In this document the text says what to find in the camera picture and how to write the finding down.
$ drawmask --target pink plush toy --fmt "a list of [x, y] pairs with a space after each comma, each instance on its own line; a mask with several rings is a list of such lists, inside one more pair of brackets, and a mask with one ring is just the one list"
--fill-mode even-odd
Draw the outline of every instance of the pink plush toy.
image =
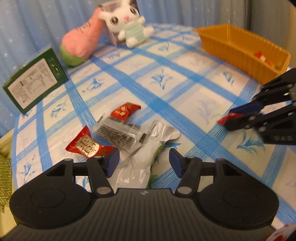
[[96, 8], [87, 23], [72, 29], [63, 37], [60, 51], [66, 65], [82, 64], [96, 49], [105, 27], [105, 21], [99, 19], [101, 11], [101, 8]]

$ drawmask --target stuffed toy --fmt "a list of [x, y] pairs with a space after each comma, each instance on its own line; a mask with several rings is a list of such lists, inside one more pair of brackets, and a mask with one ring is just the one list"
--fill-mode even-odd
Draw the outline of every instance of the stuffed toy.
[[105, 22], [98, 17], [101, 11], [101, 8], [96, 8], [88, 22], [63, 37], [60, 51], [67, 66], [82, 64], [96, 49], [105, 27]]
[[133, 48], [144, 42], [153, 33], [153, 27], [144, 27], [145, 18], [130, 5], [130, 0], [122, 0], [121, 6], [113, 12], [101, 11], [99, 18], [106, 21], [108, 29], [118, 33], [119, 40], [126, 40], [126, 46]]

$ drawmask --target red candy wrapper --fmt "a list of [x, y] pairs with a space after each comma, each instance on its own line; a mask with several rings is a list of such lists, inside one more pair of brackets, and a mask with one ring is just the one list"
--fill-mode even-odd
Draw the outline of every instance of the red candy wrapper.
[[66, 150], [82, 154], [86, 158], [108, 155], [115, 147], [103, 146], [97, 143], [90, 135], [89, 128], [85, 126], [73, 141], [66, 147]]
[[243, 114], [228, 113], [226, 116], [224, 116], [223, 118], [221, 118], [220, 120], [218, 120], [218, 123], [223, 126], [227, 120], [234, 119], [234, 118], [240, 117], [242, 115]]
[[292, 240], [292, 234], [296, 233], [296, 224], [286, 224], [281, 229], [276, 230], [271, 234], [266, 241], [286, 241], [288, 238]]
[[269, 62], [265, 56], [260, 52], [255, 53], [255, 56], [258, 57], [262, 62], [267, 63], [269, 66], [272, 66], [271, 62]]
[[141, 106], [127, 102], [112, 111], [110, 116], [125, 121], [137, 109], [141, 109]]

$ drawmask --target orange tray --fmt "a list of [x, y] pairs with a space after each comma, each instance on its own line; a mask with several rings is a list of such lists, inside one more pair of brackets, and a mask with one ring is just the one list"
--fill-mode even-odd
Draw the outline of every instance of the orange tray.
[[[220, 24], [198, 28], [204, 49], [265, 84], [283, 74], [291, 54], [274, 43], [250, 31]], [[261, 52], [271, 66], [261, 61], [255, 53]]]

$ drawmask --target green cloth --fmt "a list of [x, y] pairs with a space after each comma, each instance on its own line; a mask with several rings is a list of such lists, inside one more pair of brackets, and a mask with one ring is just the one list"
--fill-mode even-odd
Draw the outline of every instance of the green cloth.
[[70, 55], [62, 45], [59, 47], [59, 49], [67, 66], [78, 66], [85, 62], [85, 59]]
[[4, 212], [4, 205], [9, 206], [12, 188], [12, 172], [10, 160], [0, 155], [0, 211]]
[[144, 26], [141, 23], [133, 23], [124, 28], [126, 32], [126, 39], [134, 37], [136, 40], [141, 41], [145, 38]]

